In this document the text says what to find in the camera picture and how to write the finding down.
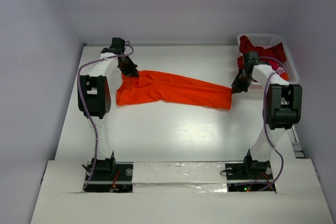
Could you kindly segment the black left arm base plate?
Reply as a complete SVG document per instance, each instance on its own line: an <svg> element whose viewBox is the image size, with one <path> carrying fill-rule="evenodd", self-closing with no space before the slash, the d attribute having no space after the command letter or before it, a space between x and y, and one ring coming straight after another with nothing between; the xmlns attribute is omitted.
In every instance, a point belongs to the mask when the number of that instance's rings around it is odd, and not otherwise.
<svg viewBox="0 0 336 224"><path fill-rule="evenodd" d="M84 186L89 175L88 170ZM95 168L84 191L87 193L131 193L133 192L132 176L133 163L116 163L112 171L108 168Z"/></svg>

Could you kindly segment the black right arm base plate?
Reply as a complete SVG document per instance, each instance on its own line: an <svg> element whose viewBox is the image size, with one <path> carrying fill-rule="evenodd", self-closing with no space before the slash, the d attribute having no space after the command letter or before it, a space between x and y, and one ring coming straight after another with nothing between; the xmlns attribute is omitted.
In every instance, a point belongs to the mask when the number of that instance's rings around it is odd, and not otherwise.
<svg viewBox="0 0 336 224"><path fill-rule="evenodd" d="M272 185L270 162L257 162L256 166L244 163L226 163L221 175L227 179L228 192L276 191Z"/></svg>

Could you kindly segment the orange t shirt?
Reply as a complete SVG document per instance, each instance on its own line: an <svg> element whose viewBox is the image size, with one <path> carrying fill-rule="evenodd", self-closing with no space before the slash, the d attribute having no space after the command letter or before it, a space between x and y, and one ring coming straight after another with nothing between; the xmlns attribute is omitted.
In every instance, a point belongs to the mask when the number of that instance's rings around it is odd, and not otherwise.
<svg viewBox="0 0 336 224"><path fill-rule="evenodd" d="M157 101L230 110L232 90L218 84L176 74L143 70L138 77L122 77L116 91L118 106Z"/></svg>

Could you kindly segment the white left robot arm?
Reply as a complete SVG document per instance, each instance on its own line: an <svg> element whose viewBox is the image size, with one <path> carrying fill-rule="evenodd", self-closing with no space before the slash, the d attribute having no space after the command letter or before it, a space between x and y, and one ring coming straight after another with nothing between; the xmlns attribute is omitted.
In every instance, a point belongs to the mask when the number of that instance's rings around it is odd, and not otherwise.
<svg viewBox="0 0 336 224"><path fill-rule="evenodd" d="M138 66L130 59L131 53L125 53L128 47L131 48L128 41L113 37L98 60L80 66L77 72L78 108L88 120L95 142L94 157L84 166L91 179L111 180L117 172L107 124L112 105L108 76L114 64L126 77L139 76Z"/></svg>

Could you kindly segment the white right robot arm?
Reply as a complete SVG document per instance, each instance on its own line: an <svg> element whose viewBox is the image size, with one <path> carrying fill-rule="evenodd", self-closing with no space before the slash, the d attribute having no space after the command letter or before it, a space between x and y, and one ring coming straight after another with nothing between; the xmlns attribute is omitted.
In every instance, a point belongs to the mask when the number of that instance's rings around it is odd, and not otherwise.
<svg viewBox="0 0 336 224"><path fill-rule="evenodd" d="M284 80L255 51L245 53L243 63L232 83L232 93L247 92L253 81L263 87L263 127L243 162L225 165L229 180L255 180L270 172L270 158L277 151L277 143L301 119L301 85Z"/></svg>

